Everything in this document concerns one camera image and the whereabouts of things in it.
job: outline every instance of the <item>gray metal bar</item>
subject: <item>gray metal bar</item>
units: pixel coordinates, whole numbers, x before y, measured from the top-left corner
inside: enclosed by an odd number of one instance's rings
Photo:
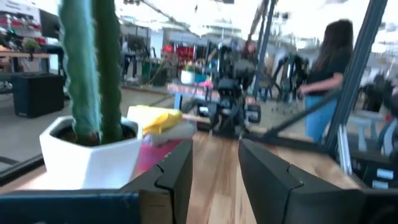
[[[260,77],[260,75],[264,71],[264,58],[265,58],[266,52],[267,52],[269,34],[271,33],[272,17],[274,15],[275,5],[276,5],[276,0],[271,0],[269,10],[268,10],[268,16],[267,16],[267,26],[266,26],[264,36],[262,38],[262,47],[261,47],[261,52],[260,52],[260,57],[259,57],[259,64],[257,66],[256,81],[254,82],[253,97],[255,99],[257,98],[257,94],[259,91],[259,84],[260,84],[260,78],[258,78],[258,77]]]
[[[310,113],[320,109],[322,106],[325,106],[332,100],[336,99],[337,97],[340,96],[341,90],[334,91],[332,93],[327,94],[321,101],[319,101],[317,104],[313,105],[310,108],[306,108],[306,110],[301,111],[300,113],[296,114],[294,117],[288,119],[287,121],[284,121],[282,124],[271,128],[269,131],[267,131],[264,135],[263,138],[274,138],[275,136],[278,135],[280,131],[285,130],[292,124],[296,123],[297,121],[300,121]]]
[[[337,139],[341,170],[343,170],[345,174],[351,175],[353,173],[353,168],[351,166],[351,156],[349,154],[347,129],[345,126],[339,126]]]
[[[385,156],[390,156],[392,151],[394,150],[394,145],[392,144],[392,138],[394,135],[394,131],[396,130],[397,123],[398,123],[397,119],[394,118],[394,120],[392,120],[389,127],[387,128],[386,133],[384,133],[383,151]]]
[[[264,10],[262,11],[262,15],[261,15],[261,26],[260,26],[260,33],[259,33],[259,39],[257,40],[257,63],[260,59],[260,48],[262,46],[262,35],[264,34],[264,24],[266,23],[266,14],[267,14],[267,7],[264,7]]]
[[[369,60],[369,54],[374,38],[379,30],[381,19],[388,0],[370,0],[361,30],[358,34],[355,49],[348,68],[345,72],[343,92],[326,136],[325,146],[334,153],[337,147],[337,132],[341,124],[346,124],[349,114],[358,96],[359,83],[365,66]]]

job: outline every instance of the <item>green cactus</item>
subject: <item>green cactus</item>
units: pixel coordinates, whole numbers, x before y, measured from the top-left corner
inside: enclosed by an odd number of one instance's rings
[[[120,141],[123,133],[120,119],[120,23],[114,0],[92,0],[96,21],[95,46],[101,94],[101,143]]]
[[[119,23],[113,0],[64,0],[62,45],[77,143],[122,139]]]

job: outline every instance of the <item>ceiling light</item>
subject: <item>ceiling light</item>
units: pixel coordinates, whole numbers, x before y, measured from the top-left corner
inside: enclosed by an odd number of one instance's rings
[[[387,47],[383,44],[375,43],[372,45],[372,52],[373,53],[384,53],[387,50]]]

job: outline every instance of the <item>white pot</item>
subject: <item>white pot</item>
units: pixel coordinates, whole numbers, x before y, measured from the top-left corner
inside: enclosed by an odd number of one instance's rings
[[[181,71],[181,82],[186,85],[194,84],[195,82],[195,72]]]
[[[40,145],[52,189],[118,189],[131,179],[142,142],[142,128],[122,118],[135,130],[134,139],[85,147],[54,137],[72,125],[73,118],[57,118],[41,135]]]

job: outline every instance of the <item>black speaker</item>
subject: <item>black speaker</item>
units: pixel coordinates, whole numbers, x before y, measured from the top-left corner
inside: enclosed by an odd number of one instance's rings
[[[15,75],[11,79],[15,114],[36,118],[63,109],[63,78],[49,73]]]

